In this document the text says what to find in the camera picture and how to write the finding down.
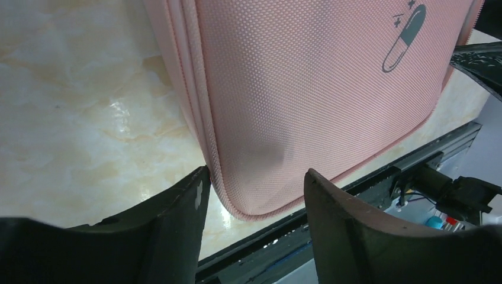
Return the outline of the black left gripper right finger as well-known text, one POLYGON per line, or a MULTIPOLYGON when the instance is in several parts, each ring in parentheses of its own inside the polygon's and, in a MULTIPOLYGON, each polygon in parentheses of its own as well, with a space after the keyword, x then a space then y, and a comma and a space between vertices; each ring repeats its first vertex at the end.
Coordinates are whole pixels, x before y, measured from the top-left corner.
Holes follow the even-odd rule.
POLYGON ((447 232, 354 204, 314 169, 304 178, 305 206, 308 177, 333 190, 333 199, 353 218, 349 233, 352 253, 338 256, 317 251, 314 256, 320 283, 500 283, 501 227, 488 225, 447 232))

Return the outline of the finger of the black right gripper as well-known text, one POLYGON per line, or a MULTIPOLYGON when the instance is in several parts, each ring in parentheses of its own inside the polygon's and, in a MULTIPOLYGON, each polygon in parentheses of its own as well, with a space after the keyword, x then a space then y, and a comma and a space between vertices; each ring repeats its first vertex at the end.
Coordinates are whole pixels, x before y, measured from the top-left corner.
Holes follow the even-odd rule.
POLYGON ((456 46, 450 65, 501 101, 501 42, 456 46))

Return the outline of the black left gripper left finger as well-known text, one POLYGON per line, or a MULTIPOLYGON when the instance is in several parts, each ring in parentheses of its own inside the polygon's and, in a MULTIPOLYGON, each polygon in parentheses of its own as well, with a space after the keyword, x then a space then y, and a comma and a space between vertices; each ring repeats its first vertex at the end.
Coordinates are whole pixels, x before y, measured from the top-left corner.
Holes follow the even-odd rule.
POLYGON ((201 166, 95 225, 1 218, 2 283, 194 283, 210 195, 201 166))

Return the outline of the pink medicine case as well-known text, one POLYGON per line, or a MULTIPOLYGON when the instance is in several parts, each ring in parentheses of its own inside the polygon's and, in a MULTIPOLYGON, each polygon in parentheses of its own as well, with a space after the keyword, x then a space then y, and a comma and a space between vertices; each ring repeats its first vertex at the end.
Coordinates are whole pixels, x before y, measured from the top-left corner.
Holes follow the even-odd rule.
POLYGON ((262 220, 431 116, 482 1, 146 1, 214 190, 262 220))

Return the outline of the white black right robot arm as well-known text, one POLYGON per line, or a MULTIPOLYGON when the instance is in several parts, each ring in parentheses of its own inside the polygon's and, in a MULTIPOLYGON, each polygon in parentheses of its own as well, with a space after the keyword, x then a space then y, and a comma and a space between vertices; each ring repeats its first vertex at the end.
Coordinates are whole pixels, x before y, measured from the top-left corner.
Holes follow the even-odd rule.
MULTIPOLYGON (((467 75, 493 97, 501 99, 501 42, 455 47, 450 65, 467 75)), ((458 220, 480 226, 482 214, 489 214, 489 203, 501 195, 501 187, 474 177, 453 180, 422 162, 395 184, 399 206, 408 196, 419 195, 439 211, 458 220)))

